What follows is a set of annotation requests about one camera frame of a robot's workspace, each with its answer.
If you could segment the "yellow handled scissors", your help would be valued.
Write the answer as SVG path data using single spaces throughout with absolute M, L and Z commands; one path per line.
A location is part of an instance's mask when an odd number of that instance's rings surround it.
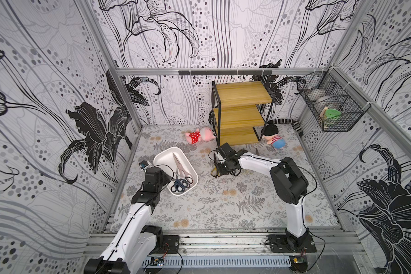
M 213 168 L 212 168 L 212 170 L 211 170 L 211 172 L 210 172 L 210 175 L 211 175 L 213 178 L 217 178 L 217 177 L 218 177 L 218 169 L 217 169 L 215 163 L 213 164 Z

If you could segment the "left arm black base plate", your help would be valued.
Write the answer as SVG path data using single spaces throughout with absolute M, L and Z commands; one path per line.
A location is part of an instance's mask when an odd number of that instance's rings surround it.
M 150 254 L 176 254 L 179 251 L 179 235 L 162 235 L 158 236 L 156 239 L 156 246 Z

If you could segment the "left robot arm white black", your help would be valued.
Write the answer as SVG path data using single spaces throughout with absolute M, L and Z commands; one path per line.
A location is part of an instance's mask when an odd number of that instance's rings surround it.
M 140 163 L 145 179 L 132 197 L 129 212 L 119 231 L 97 259 L 89 259 L 84 266 L 85 274 L 135 274 L 147 256 L 163 245 L 162 229 L 148 226 L 147 222 L 158 205 L 161 192 L 175 178 L 168 165 L 150 166 Z

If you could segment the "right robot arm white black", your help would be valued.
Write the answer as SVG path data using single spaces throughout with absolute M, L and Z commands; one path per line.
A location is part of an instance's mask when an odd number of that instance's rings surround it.
M 266 158 L 247 150 L 235 151 L 225 143 L 213 152 L 212 160 L 219 175 L 237 176 L 242 170 L 251 170 L 270 177 L 277 196 L 286 205 L 287 235 L 300 239 L 308 234 L 304 221 L 304 197 L 308 194 L 309 182 L 292 158 Z

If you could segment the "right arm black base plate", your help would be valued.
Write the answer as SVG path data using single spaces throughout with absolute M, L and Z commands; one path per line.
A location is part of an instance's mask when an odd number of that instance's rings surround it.
M 313 237 L 305 234 L 301 237 L 293 235 L 268 235 L 266 245 L 273 253 L 316 253 Z

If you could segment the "white plastic storage box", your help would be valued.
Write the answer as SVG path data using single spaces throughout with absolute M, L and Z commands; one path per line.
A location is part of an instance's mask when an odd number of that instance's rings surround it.
M 181 194 L 173 194 L 170 190 L 171 186 L 176 181 L 176 170 L 177 170 L 177 166 L 172 156 L 173 153 L 177 155 L 181 164 L 184 165 L 184 168 L 192 175 L 192 178 L 194 180 L 193 184 L 191 184 L 190 189 Z M 170 193 L 172 193 L 172 195 L 174 196 L 186 195 L 189 191 L 193 190 L 195 186 L 198 184 L 199 177 L 198 177 L 197 172 L 193 168 L 192 164 L 190 163 L 190 161 L 188 160 L 184 152 L 178 147 L 170 147 L 164 150 L 163 152 L 159 153 L 157 156 L 154 157 L 153 164 L 154 166 L 160 167 L 162 170 L 164 170 L 167 173 L 167 175 L 171 177 L 172 182 L 170 183 L 169 190 L 170 190 Z

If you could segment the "small blue handled scissors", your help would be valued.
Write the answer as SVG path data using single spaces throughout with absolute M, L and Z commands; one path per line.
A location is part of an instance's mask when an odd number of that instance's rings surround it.
M 173 194 L 181 194 L 189 190 L 191 187 L 191 184 L 188 180 L 186 179 L 177 179 L 174 184 L 171 186 L 171 192 Z

